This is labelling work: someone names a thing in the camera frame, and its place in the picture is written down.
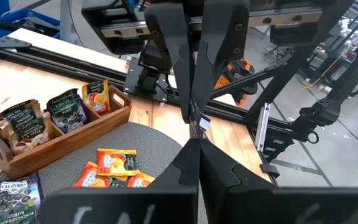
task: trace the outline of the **wooden box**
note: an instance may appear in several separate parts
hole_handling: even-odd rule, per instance
[[[98,115],[85,105],[88,124],[67,134],[53,124],[53,139],[22,154],[15,156],[0,138],[0,169],[11,179],[29,175],[128,122],[131,100],[115,86],[109,94],[108,113]]]

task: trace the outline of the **snack bag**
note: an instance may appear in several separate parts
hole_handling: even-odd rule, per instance
[[[135,176],[129,177],[128,187],[148,187],[154,179],[154,177],[139,171]]]
[[[109,187],[110,178],[96,175],[98,165],[88,162],[81,177],[74,183],[73,187]]]
[[[109,176],[110,187],[127,187],[129,176]]]
[[[22,103],[18,103],[0,113],[0,121],[2,121],[6,115],[12,114],[12,112],[23,111],[25,109],[34,109],[35,111],[41,111],[40,104],[37,100],[27,100]]]
[[[81,98],[72,89],[48,101],[47,110],[52,121],[64,132],[84,126],[88,122]]]
[[[52,124],[48,112],[33,118],[29,112],[15,116],[3,125],[2,133],[9,136],[9,145],[15,155],[23,153],[49,141],[52,136]]]
[[[136,175],[136,150],[98,149],[98,175]]]
[[[38,174],[12,182],[0,180],[0,224],[36,224],[43,199]]]
[[[110,110],[109,82],[107,80],[97,81],[82,87],[82,97],[97,114],[103,114]]]

